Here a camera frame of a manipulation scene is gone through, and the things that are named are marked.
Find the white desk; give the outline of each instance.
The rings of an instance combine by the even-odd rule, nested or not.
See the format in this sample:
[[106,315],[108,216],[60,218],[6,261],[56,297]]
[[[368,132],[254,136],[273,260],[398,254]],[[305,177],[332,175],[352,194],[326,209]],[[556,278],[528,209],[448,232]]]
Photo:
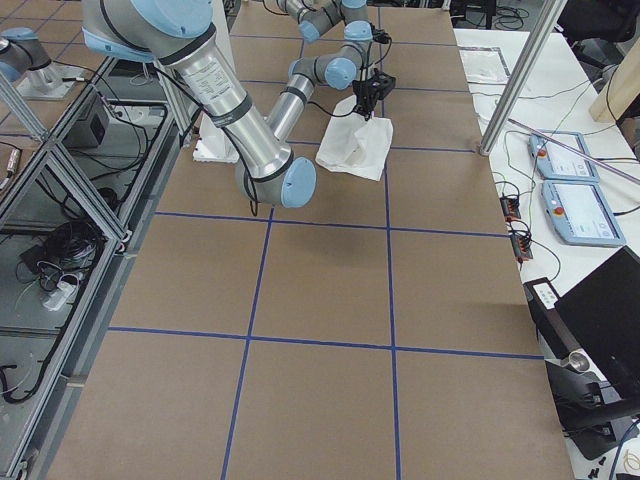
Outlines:
[[[456,30],[455,34],[459,46],[499,47],[510,71],[513,71],[513,67],[527,39],[527,33],[524,32]],[[563,37],[559,34],[553,34],[537,65],[534,67],[521,96],[553,95],[587,82],[587,80],[587,76]],[[469,88],[471,92],[492,94],[500,93],[504,87],[470,84]],[[587,82],[570,92],[550,99],[521,99],[517,102],[511,117],[536,129],[577,131],[583,134],[596,132],[610,125],[596,123],[589,115],[588,109],[596,96],[595,89]],[[559,126],[561,120],[571,110],[578,97],[580,99],[571,114]],[[474,95],[474,105],[478,113],[480,128],[483,132],[498,99],[498,96]],[[516,129],[511,124],[507,124],[504,130]],[[585,139],[590,153],[595,157],[633,157],[631,149],[617,127],[607,129],[601,133],[587,135]],[[511,164],[525,173],[531,174],[533,162],[528,150],[528,135],[508,134],[507,143],[505,144],[505,133],[503,132],[496,147],[491,152],[490,160],[494,172],[504,175],[508,181],[516,184],[522,192],[530,190],[530,180],[509,167],[507,148],[511,157]],[[636,177],[640,177],[640,164],[637,162],[635,164],[615,163],[614,165]],[[600,186],[613,211],[625,211],[640,204],[640,187],[600,168],[598,172],[601,176]],[[496,175],[497,181],[501,180],[499,174]],[[537,186],[533,191],[532,197],[524,196],[521,198],[520,210],[523,220],[531,226],[533,239],[546,245],[560,257],[562,268],[553,284],[559,293],[563,295],[613,255],[615,249],[576,247],[562,243],[545,213],[540,195],[542,178],[537,173],[534,178]],[[635,252],[640,252],[640,212],[617,217],[617,219],[627,239],[627,244]],[[532,252],[534,260],[524,263],[521,271],[522,281],[526,282],[544,276],[553,277],[557,270],[557,262],[551,254],[537,245],[532,246]],[[567,441],[567,447],[576,478],[586,478],[591,469],[596,467],[600,468],[599,478],[607,478],[615,452],[609,452],[606,455],[606,463],[600,466],[597,461],[585,460],[573,442]],[[627,442],[625,444],[626,448],[638,455],[640,453],[640,440],[634,439]],[[617,471],[619,473],[624,472],[622,461],[618,463]]]

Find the light blue joint cap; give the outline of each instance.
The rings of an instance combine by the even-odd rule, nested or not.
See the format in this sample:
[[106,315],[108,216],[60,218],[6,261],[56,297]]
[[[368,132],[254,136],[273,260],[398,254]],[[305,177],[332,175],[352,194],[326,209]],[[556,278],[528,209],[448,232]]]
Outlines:
[[12,40],[17,42],[18,40],[37,40],[38,36],[36,33],[27,27],[16,27],[16,28],[8,28],[2,35],[7,40]]
[[313,43],[320,38],[320,32],[316,28],[316,26],[309,22],[308,20],[303,20],[298,25],[298,30],[300,30],[300,34],[304,41],[307,43]]
[[356,20],[344,27],[344,39],[352,42],[369,42],[373,39],[371,25],[364,20]]
[[296,158],[284,175],[280,200],[286,208],[300,208],[307,204],[316,190],[316,168],[311,160]]
[[367,4],[367,0],[342,0],[342,6],[347,8],[362,8]]
[[131,0],[131,4],[151,25],[177,38],[195,38],[213,20],[211,0]]
[[155,59],[149,52],[141,52],[126,45],[120,45],[108,38],[99,37],[84,28],[82,29],[82,33],[84,33],[84,43],[86,43],[87,47],[102,55],[142,63],[151,63]]
[[0,72],[7,77],[10,82],[15,82],[21,77],[20,72],[13,68],[8,63],[0,62]]
[[294,60],[293,62],[291,62],[291,65],[289,65],[289,78],[291,78],[293,76],[293,70],[296,68],[296,65],[298,64],[300,60]]
[[324,78],[336,90],[344,90],[355,80],[358,69],[348,58],[334,58],[327,65]]

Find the white cloth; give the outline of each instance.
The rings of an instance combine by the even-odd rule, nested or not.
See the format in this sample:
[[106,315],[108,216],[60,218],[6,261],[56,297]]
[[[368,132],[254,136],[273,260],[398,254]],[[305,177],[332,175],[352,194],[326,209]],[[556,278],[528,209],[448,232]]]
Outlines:
[[[349,113],[356,103],[351,96],[336,105],[334,115]],[[379,181],[391,148],[393,126],[388,118],[360,115],[331,117],[316,155],[316,162],[331,172],[346,172]]]
[[193,151],[196,162],[236,163],[240,158],[233,144],[219,128],[204,117],[200,127],[200,140]]

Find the robotic arm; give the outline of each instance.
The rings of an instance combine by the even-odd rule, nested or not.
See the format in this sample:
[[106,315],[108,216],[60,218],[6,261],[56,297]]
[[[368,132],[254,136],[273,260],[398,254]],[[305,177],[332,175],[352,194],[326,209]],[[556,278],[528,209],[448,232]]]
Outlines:
[[31,86],[46,93],[62,85],[62,76],[28,28],[11,28],[0,33],[0,72],[10,82],[29,72]]
[[[210,0],[82,0],[83,31],[87,46],[104,55],[145,63],[158,60],[176,70],[238,150],[242,162],[236,180],[241,190],[257,202],[301,207],[315,190],[315,168],[310,160],[296,158],[286,139],[317,82],[338,89],[353,83],[355,89],[359,72],[366,72],[361,80],[375,81],[368,64],[373,28],[366,21],[364,0],[344,0],[342,7],[332,0],[321,10],[304,0],[278,1],[309,40],[343,19],[347,27],[337,54],[292,64],[287,87],[266,120],[216,47]],[[369,88],[362,91],[359,98],[371,94]],[[371,108],[365,113],[370,115],[375,102],[367,105]]]

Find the brown table surface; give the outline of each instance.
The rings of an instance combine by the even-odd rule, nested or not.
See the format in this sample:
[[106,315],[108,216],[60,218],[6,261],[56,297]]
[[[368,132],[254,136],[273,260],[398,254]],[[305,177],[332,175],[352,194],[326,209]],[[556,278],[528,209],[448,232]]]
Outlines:
[[[398,76],[383,179],[318,168],[309,206],[252,218],[232,166],[184,151],[51,480],[572,478],[448,16],[371,20]],[[340,36],[304,45],[243,4],[234,57],[261,112]],[[327,123],[307,107],[296,153]]]

